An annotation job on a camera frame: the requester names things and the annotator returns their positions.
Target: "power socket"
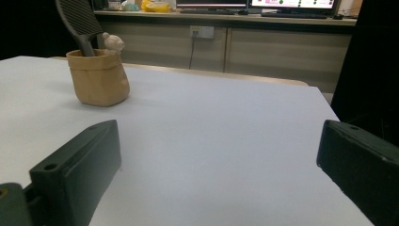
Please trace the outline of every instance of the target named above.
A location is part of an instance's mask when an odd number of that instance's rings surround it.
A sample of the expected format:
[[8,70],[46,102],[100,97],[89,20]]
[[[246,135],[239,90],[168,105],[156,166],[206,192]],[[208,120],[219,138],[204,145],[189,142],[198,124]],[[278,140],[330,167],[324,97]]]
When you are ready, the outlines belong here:
[[190,25],[191,38],[213,39],[215,29],[212,26]]

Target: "small plush toy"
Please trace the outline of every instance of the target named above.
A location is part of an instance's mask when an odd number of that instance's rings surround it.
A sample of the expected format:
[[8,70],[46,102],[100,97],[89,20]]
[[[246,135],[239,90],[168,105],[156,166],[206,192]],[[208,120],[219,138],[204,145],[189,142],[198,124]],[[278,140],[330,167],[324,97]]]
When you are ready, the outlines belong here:
[[123,11],[140,11],[138,5],[136,5],[135,0],[126,0],[122,2],[122,10]]
[[120,37],[115,35],[110,35],[106,32],[103,33],[104,44],[105,44],[105,54],[112,55],[112,54],[120,54],[120,50],[125,47],[125,43]]

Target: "pen holder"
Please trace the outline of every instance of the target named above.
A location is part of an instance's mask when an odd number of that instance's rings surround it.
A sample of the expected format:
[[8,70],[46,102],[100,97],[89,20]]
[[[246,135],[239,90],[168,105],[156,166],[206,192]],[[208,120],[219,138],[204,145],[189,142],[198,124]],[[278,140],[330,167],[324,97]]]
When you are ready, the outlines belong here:
[[80,50],[67,54],[76,97],[87,105],[111,106],[124,101],[130,91],[120,55],[82,56]]

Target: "computer monitor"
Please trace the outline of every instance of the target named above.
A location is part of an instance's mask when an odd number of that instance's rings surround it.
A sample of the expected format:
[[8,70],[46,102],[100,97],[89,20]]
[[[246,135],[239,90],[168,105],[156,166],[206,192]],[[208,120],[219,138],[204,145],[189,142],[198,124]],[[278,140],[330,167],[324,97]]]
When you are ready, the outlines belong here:
[[176,0],[176,8],[246,8],[247,0]]
[[334,15],[340,0],[248,0],[249,8],[275,9],[281,13]]

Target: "desk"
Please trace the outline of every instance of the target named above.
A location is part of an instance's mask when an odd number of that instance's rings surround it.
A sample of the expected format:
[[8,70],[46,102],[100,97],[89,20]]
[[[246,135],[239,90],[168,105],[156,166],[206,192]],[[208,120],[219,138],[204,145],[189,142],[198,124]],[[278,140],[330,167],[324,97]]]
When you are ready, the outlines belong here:
[[212,15],[182,14],[180,12],[94,11],[99,21],[118,21],[148,24],[188,24],[226,26],[234,28],[277,29],[330,34],[351,34],[356,20],[325,20],[299,18],[270,18],[260,14]]
[[65,60],[0,61],[0,183],[83,129],[117,120],[122,168],[90,225],[371,225],[316,166],[317,88],[125,68],[131,95],[76,99]]

